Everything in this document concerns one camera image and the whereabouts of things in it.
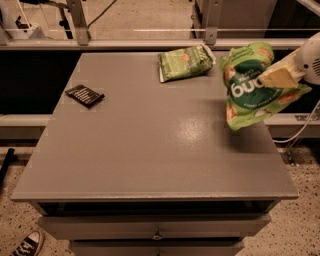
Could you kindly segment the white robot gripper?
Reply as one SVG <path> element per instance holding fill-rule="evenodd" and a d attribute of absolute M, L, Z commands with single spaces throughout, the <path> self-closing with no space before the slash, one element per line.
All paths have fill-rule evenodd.
<path fill-rule="evenodd" d="M 297 50 L 272 64 L 258 80 L 268 88 L 297 88 L 299 81 L 320 85 L 320 32 Z"/>

